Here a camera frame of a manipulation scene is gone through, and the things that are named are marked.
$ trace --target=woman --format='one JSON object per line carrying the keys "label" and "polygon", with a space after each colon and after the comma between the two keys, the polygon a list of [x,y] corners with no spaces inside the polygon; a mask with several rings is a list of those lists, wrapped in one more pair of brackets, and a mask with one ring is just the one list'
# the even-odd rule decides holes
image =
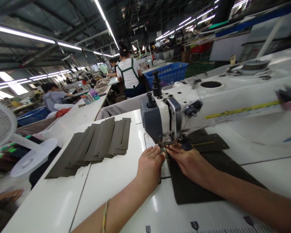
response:
{"label": "woman", "polygon": [[[215,169],[197,150],[184,151],[181,144],[175,144],[166,148],[166,151],[192,182],[256,216],[277,232],[291,233],[291,199]],[[73,233],[120,232],[156,189],[164,160],[165,153],[160,153],[158,146],[146,149],[139,159],[136,177],[84,220]]]}
{"label": "woman", "polygon": [[127,99],[145,93],[146,88],[141,83],[142,72],[135,58],[129,58],[129,49],[122,41],[120,45],[121,62],[116,67],[116,74],[119,81],[123,81],[125,87],[125,95]]}
{"label": "woman", "polygon": [[74,96],[70,93],[59,92],[58,86],[54,83],[42,84],[41,88],[45,92],[45,94],[43,96],[45,106],[50,112],[58,111],[56,108],[54,108],[54,105],[55,104],[63,104],[64,103],[63,99],[65,97],[73,97]]}

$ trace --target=blue plastic basket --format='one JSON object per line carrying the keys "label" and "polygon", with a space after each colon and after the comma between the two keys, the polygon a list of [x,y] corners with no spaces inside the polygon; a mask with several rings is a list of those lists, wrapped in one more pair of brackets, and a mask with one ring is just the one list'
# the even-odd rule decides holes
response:
{"label": "blue plastic basket", "polygon": [[187,70],[187,63],[175,62],[167,66],[163,66],[161,68],[157,68],[151,72],[145,73],[145,76],[148,80],[150,90],[152,90],[152,80],[154,78],[153,72],[158,71],[158,77],[161,80],[161,86],[167,86],[173,84],[174,82],[178,82],[184,79],[185,72]]}
{"label": "blue plastic basket", "polygon": [[50,111],[48,111],[46,107],[40,107],[18,117],[17,123],[21,126],[29,125],[45,119],[48,114],[50,114]]}

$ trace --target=striped shirt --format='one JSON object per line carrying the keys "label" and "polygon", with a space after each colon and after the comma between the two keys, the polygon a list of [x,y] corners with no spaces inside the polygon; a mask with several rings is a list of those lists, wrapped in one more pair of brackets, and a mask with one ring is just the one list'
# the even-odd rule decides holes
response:
{"label": "striped shirt", "polygon": [[66,93],[64,92],[47,92],[43,96],[43,100],[45,102],[46,107],[51,111],[51,112],[56,112],[58,111],[56,108],[54,108],[55,104],[63,104],[63,98],[65,98]]}

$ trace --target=red bag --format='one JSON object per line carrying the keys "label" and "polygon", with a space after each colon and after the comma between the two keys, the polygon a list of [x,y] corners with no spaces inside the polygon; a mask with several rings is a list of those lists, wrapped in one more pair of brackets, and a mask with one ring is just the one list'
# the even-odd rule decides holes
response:
{"label": "red bag", "polygon": [[70,111],[71,108],[64,108],[61,110],[58,110],[56,113],[56,118],[62,117],[63,115],[65,115],[67,112]]}

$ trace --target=fan grille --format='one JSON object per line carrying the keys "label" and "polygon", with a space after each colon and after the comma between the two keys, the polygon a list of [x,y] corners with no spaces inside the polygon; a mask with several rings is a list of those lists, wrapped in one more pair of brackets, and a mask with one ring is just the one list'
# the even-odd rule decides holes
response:
{"label": "fan grille", "polygon": [[17,120],[12,111],[0,104],[0,146],[9,140],[16,126]]}

